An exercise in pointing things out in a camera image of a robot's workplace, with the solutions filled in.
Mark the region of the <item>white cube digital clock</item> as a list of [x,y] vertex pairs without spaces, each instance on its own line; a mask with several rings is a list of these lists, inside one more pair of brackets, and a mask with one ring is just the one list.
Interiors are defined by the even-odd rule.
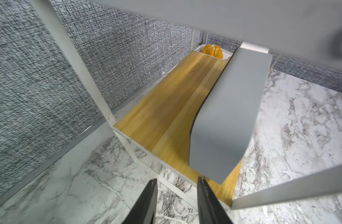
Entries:
[[252,51],[257,51],[257,52],[261,52],[261,53],[269,53],[269,48],[265,48],[265,47],[261,47],[255,44],[251,44],[251,43],[247,43],[247,42],[243,42],[240,46],[240,48],[242,49],[248,49],[248,50],[252,50]]

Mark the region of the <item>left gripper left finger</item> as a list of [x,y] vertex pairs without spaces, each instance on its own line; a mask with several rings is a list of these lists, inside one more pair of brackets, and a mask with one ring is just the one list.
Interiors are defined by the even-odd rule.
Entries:
[[151,179],[123,224],[154,224],[157,213],[157,179]]

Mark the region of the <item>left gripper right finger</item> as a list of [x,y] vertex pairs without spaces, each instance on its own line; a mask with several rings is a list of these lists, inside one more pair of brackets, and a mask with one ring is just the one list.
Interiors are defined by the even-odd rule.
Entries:
[[199,177],[197,203],[200,224],[233,224],[208,182]]

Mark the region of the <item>yellow wooden two-tier shelf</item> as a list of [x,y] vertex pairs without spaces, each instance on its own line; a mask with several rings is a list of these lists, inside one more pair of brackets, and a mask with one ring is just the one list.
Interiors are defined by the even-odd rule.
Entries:
[[[61,48],[123,145],[134,140],[191,180],[208,180],[189,166],[190,132],[202,103],[229,61],[192,51],[161,83],[117,122],[49,1],[32,6]],[[342,193],[342,165],[233,199],[241,161],[228,178],[211,180],[218,198],[233,210]]]

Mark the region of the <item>grey rectangular digital clock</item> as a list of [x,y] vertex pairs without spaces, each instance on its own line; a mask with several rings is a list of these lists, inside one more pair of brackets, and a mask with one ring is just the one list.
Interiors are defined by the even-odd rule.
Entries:
[[272,57],[238,48],[194,119],[189,166],[218,184],[239,164],[250,143]]

